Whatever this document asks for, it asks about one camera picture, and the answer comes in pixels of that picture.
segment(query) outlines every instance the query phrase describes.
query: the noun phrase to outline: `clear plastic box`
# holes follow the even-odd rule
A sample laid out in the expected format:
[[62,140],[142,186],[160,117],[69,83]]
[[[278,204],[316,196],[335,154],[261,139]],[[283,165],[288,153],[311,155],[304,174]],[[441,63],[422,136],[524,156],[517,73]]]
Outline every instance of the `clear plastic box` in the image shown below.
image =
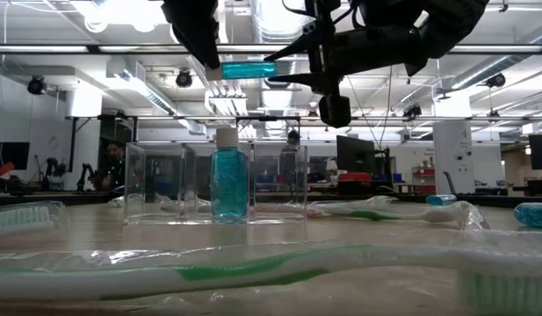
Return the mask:
[[[245,223],[307,220],[307,150],[278,143],[242,142],[248,157]],[[134,143],[126,147],[127,224],[220,224],[210,197],[213,142]]]

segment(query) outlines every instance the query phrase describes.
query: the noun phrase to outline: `blue tube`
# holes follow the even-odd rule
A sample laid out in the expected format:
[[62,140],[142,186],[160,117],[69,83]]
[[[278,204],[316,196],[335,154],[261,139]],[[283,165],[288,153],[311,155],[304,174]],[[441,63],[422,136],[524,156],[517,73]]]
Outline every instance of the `blue tube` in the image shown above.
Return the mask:
[[265,78],[278,74],[273,61],[231,61],[222,62],[221,75],[224,79]]
[[427,203],[434,206],[451,205],[456,202],[456,196],[453,194],[440,194],[427,197]]
[[531,227],[542,227],[542,203],[522,203],[515,207],[515,218]]

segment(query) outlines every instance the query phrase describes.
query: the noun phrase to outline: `mouthwash bottle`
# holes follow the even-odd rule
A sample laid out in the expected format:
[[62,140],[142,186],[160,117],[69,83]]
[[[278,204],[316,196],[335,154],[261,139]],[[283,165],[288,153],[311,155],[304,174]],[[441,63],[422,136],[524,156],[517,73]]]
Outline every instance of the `mouthwash bottle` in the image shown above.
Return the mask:
[[248,208],[247,156],[238,150],[235,128],[216,130],[218,151],[211,156],[210,199],[215,219],[245,219]]

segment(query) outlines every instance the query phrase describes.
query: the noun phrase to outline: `table surface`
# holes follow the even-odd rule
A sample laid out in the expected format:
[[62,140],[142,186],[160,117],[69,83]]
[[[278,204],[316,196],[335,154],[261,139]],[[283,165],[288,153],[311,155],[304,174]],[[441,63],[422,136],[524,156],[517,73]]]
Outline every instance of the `table surface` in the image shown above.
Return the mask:
[[[310,219],[305,226],[300,224],[124,226],[121,208],[112,208],[108,205],[81,205],[69,206],[67,210],[71,221],[67,234],[61,237],[48,234],[30,239],[8,238],[0,241],[0,253],[90,249],[168,250],[305,240],[372,243],[401,238],[398,235],[423,229],[429,231],[439,228],[457,229],[452,224],[435,225],[422,221],[372,222],[338,217]],[[481,213],[492,229],[521,228],[515,221],[512,210],[481,207]],[[168,298],[159,299],[164,302],[164,307],[169,305],[186,314],[219,314],[227,311],[229,313],[226,314],[234,315],[332,313],[349,315],[367,308],[374,315],[467,315],[457,312],[452,299],[446,297],[452,296],[449,293],[452,292],[453,278],[454,275],[448,270],[410,267],[373,268],[319,276],[288,287],[274,286],[252,291],[245,289],[208,291],[192,293],[191,296],[187,296],[190,293],[180,294],[177,296],[177,305],[172,305],[176,303],[173,300],[169,300],[171,304],[167,303]],[[141,310],[143,314],[152,312],[149,310],[152,306],[149,303],[144,303],[148,308]],[[66,312],[65,308],[70,308],[70,314],[114,314],[111,306],[103,305],[64,306],[60,309],[55,305],[30,307],[0,305],[2,311],[0,315],[26,314],[24,313],[26,309],[23,308],[29,308],[33,315],[63,315]]]

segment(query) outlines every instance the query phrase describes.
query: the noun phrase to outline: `white bottle cap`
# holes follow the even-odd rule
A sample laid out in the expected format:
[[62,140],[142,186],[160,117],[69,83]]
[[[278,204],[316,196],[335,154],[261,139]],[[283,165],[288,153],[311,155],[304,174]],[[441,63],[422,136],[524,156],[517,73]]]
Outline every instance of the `white bottle cap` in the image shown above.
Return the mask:
[[238,144],[236,128],[222,127],[216,130],[216,146],[218,148],[237,148]]

